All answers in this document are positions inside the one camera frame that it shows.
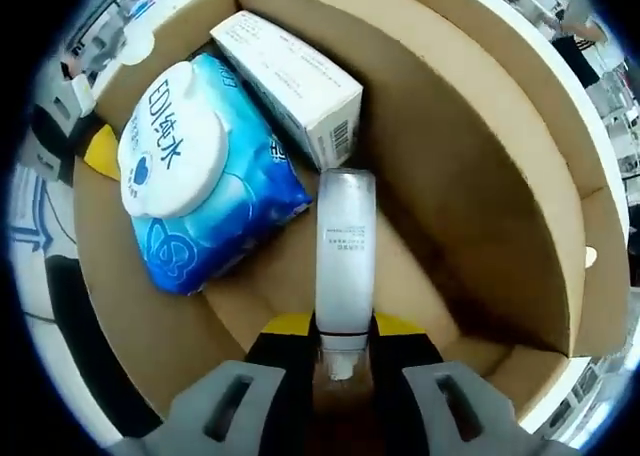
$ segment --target product box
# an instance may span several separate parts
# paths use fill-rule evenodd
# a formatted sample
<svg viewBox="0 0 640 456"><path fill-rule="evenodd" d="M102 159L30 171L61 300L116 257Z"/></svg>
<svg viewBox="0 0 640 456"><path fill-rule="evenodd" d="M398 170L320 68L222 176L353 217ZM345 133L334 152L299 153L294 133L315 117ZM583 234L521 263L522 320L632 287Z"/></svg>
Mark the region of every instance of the product box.
<svg viewBox="0 0 640 456"><path fill-rule="evenodd" d="M153 16L146 57L115 60L94 86L96 111L112 127L122 130L149 84L207 43L212 28L242 9L260 14L339 61L366 90L358 147L359 165L377 181L374 310L423 328L444 359L464 362L506 394L521 420L569 358L614 349L625 312L595 310L611 291L617 308L628 284L616 208L601 204L610 191L583 194L551 113L474 40L493 26L462 30L416 0L190 0L160 14L162 7L157 1L140 20ZM563 88L550 85L548 97ZM593 145L581 144L591 141L588 131L576 127L572 137L568 146L600 164ZM315 195L318 175L297 174ZM272 317L313 310L315 205L228 277L176 299L149 280L118 184L81 163L74 184L92 305L159 414L222 361L241 359ZM587 245L598 252L589 268Z"/></svg>
<svg viewBox="0 0 640 456"><path fill-rule="evenodd" d="M304 41L249 11L227 18L211 35L318 169L349 158L362 85Z"/></svg>

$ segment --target cardboard wall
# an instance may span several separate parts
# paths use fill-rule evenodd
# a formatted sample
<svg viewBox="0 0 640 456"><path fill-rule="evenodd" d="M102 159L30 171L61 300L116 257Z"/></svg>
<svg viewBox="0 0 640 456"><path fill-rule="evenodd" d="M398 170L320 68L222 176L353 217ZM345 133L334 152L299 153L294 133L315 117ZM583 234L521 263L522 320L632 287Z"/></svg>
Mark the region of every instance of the cardboard wall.
<svg viewBox="0 0 640 456"><path fill-rule="evenodd" d="M587 271L581 329L573 354L605 355L617 350L624 344L626 325L629 276L625 233L629 223L615 154L593 104L555 49L506 3L496 0L490 8L479 0L416 1L478 42L520 85L543 117L582 199L587 244L599 255ZM518 28L531 34L525 37ZM610 308L606 322L604 307Z"/></svg>

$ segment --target cardboard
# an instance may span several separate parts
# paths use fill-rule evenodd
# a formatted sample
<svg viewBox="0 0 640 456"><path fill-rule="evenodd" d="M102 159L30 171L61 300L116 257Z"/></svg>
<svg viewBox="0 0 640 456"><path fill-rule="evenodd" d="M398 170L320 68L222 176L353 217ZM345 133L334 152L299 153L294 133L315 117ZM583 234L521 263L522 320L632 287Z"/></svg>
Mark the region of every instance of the cardboard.
<svg viewBox="0 0 640 456"><path fill-rule="evenodd" d="M609 225L610 213L599 198L581 204L541 113L480 45L414 0L193 0L154 16L146 57L111 64L96 83L98 113L121 129L157 74L239 8L314 45L365 88L353 164L378 179L375 308L424 328L445 358L471 365L526 415L576 342L598 340L611 321L582 310L585 281L610 287L593 272L598 262L586 279L584 270L585 228ZM298 171L315 194L317 174ZM221 361L241 358L272 316L313 308L315 208L203 294L175 298L149 282L117 183L78 162L75 191L98 319L160 414ZM586 242L609 251L595 236Z"/></svg>
<svg viewBox="0 0 640 456"><path fill-rule="evenodd" d="M505 2L416 1L451 21L491 54L520 85L547 124L582 199L585 221L597 219L599 223L585 228L587 241L598 242L602 264L587 271L582 324L589 329L578 334L573 354L604 355L614 351L625 338L622 327L629 278L623 259L629 216L617 160L597 111L555 49ZM601 319L605 306L609 324L616 329L601 324L601 330L596 332L595 321Z"/></svg>

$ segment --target blue wet wipes package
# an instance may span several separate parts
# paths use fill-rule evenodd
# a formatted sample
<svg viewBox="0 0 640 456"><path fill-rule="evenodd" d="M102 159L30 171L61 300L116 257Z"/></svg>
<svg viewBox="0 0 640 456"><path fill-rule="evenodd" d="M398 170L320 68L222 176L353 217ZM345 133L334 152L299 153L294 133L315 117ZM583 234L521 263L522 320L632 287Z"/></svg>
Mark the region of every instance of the blue wet wipes package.
<svg viewBox="0 0 640 456"><path fill-rule="evenodd" d="M235 75L206 54L147 89L118 163L142 258L173 293L200 289L311 203Z"/></svg>

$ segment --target wet wipes lid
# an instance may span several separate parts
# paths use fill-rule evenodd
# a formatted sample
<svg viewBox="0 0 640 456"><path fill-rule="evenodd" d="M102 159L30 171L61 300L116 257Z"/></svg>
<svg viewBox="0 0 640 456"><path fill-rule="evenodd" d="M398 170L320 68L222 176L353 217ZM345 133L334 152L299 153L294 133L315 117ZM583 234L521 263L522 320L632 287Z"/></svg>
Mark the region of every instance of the wet wipes lid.
<svg viewBox="0 0 640 456"><path fill-rule="evenodd" d="M228 135L200 84L191 63L172 66L149 86L127 123L118 164L131 216L184 216L217 184Z"/></svg>

